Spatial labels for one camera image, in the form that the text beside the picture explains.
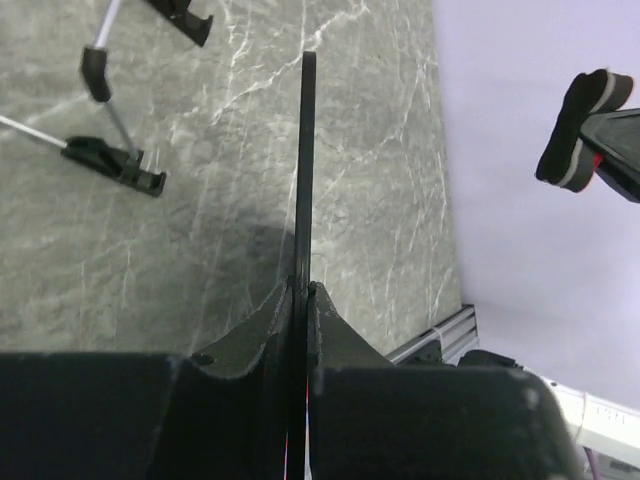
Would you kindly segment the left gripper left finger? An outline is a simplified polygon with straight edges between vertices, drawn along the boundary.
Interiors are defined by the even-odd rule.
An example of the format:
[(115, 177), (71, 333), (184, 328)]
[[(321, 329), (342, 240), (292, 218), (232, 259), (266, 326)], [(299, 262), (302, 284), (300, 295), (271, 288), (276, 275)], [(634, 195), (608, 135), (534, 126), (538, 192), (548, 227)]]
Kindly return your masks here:
[(291, 307), (280, 284), (192, 355), (3, 354), (2, 477), (280, 478)]

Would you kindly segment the red black eraser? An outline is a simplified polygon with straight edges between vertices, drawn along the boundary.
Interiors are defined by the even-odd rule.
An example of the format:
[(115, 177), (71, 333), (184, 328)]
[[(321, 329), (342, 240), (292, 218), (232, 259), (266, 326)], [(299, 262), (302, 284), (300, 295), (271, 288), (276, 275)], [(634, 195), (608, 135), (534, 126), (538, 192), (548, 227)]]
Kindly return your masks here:
[(541, 182), (579, 193), (590, 183), (602, 155), (581, 136), (585, 121), (594, 114), (619, 110), (629, 99), (634, 79), (599, 68), (581, 72), (566, 91), (550, 139), (535, 171)]

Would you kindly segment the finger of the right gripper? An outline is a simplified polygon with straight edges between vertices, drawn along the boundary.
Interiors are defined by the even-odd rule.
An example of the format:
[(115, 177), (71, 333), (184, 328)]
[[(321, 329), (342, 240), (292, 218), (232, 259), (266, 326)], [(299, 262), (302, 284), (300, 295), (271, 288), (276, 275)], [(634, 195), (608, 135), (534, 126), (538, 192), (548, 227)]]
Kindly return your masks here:
[(580, 131), (582, 140), (602, 156), (596, 173), (626, 200), (639, 202), (640, 109), (590, 115)]

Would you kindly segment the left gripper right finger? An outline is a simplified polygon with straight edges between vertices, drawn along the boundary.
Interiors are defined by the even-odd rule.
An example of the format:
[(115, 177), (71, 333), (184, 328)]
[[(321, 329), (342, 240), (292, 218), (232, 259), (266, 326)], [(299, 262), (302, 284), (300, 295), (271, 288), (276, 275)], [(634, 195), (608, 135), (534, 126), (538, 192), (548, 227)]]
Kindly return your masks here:
[(573, 444), (536, 376), (499, 366), (396, 366), (309, 297), (316, 479), (578, 479)]

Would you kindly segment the white whiteboard black frame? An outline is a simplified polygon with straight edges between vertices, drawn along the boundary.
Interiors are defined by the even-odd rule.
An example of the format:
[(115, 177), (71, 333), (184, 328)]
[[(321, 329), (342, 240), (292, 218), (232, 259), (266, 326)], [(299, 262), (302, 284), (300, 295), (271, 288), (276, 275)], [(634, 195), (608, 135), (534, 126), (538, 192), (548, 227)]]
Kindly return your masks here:
[(307, 321), (310, 285), (316, 65), (313, 51), (302, 56), (297, 162), (293, 311), (290, 324), (290, 387), (287, 436), (288, 480), (305, 477)]

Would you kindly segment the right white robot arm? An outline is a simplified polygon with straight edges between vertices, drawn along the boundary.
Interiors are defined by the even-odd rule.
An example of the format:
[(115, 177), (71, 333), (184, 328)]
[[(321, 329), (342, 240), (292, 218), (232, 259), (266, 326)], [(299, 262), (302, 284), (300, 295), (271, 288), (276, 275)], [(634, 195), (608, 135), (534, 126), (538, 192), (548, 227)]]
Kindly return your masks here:
[(599, 173), (575, 194), (494, 181), (462, 213), (482, 348), (539, 378), (574, 442), (639, 462), (639, 113), (590, 117)]

